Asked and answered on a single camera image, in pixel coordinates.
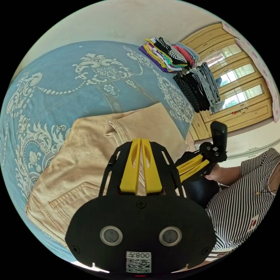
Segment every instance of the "bed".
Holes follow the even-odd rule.
[[[56,256],[76,261],[26,218],[25,205],[73,122],[161,102],[186,138],[194,111],[172,77],[136,45],[85,41],[46,53],[11,83],[0,115],[3,178],[24,223]]]

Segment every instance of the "striped shirt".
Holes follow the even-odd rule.
[[[280,153],[274,148],[243,161],[241,179],[211,199],[206,211],[212,220],[217,243],[207,261],[223,257],[237,248],[261,223],[275,197],[268,182],[279,163]]]

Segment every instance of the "qr code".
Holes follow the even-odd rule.
[[[151,259],[127,259],[126,272],[151,273]]]

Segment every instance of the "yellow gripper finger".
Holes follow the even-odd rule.
[[[141,139],[133,139],[120,184],[121,192],[134,194],[137,194],[138,192],[140,153]]]
[[[197,155],[196,157],[188,160],[187,162],[184,162],[181,165],[177,166],[179,175],[181,176],[182,174],[195,168],[197,165],[199,165],[202,162],[202,159],[203,159],[202,155]]]
[[[146,195],[150,193],[157,193],[162,191],[162,185],[158,174],[158,169],[155,164],[150,141],[148,139],[141,139],[143,164],[144,164],[144,178]]]
[[[204,168],[207,164],[209,164],[209,161],[208,160],[204,160],[202,163],[198,164],[193,169],[191,169],[191,170],[187,171],[186,173],[180,175],[181,182],[185,181],[186,179],[190,178],[191,176],[193,176],[194,174],[199,172],[199,170]]]

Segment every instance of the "screw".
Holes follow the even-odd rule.
[[[209,248],[206,247],[206,248],[204,248],[204,249],[201,251],[201,254],[202,254],[203,256],[205,256],[205,255],[208,254],[208,252],[209,252]]]
[[[74,247],[73,247],[73,251],[74,251],[76,254],[79,254],[79,253],[80,253],[80,249],[79,249],[77,246],[74,246]]]
[[[146,207],[146,202],[142,201],[142,200],[139,200],[139,201],[137,201],[136,206],[140,209],[143,209],[143,208]]]

